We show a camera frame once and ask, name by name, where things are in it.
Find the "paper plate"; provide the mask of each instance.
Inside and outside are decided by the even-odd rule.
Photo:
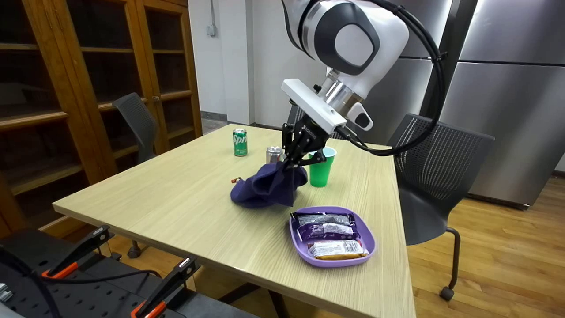
[[[354,214],[359,238],[363,240],[364,247],[368,249],[368,256],[364,256],[364,258],[318,260],[318,258],[315,258],[311,254],[308,245],[299,238],[297,228],[294,226],[294,221],[290,219],[288,221],[290,237],[294,240],[294,245],[295,245],[299,256],[306,263],[310,263],[313,267],[324,267],[324,268],[355,267],[355,265],[366,263],[377,252],[377,240],[373,238],[371,230],[368,228],[368,224],[355,212],[352,212],[348,208],[343,208],[343,207],[308,207],[308,208],[301,208],[297,212]]]

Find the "green cup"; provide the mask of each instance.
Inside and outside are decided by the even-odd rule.
[[[333,146],[325,146],[324,155],[325,155],[325,162],[311,164],[311,185],[313,187],[325,187],[329,184],[333,162],[334,162],[334,157],[338,155],[338,152]]]

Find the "office chair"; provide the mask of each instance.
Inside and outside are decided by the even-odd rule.
[[[393,134],[400,146],[421,136],[431,120],[407,115]],[[407,244],[454,235],[453,277],[440,297],[451,300],[460,272],[461,235],[447,224],[449,214],[472,187],[495,138],[438,124],[416,148],[396,155]]]
[[[117,101],[114,106],[121,111],[129,129],[137,136],[140,146],[138,162],[156,157],[154,141],[158,134],[158,124],[152,113],[145,108],[138,93],[128,93]],[[138,258],[142,254],[140,244],[133,240],[131,249],[128,251],[129,258]]]

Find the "crumpled cloth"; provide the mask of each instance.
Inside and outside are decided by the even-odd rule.
[[[294,207],[297,189],[308,182],[306,169],[283,168],[283,162],[264,164],[248,180],[232,189],[232,201],[250,208],[264,208],[274,203]]]

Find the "wooden cabinet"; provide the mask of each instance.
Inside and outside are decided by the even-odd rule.
[[[0,235],[137,164],[112,106],[129,92],[160,124],[160,154],[202,136],[188,2],[0,2]]]

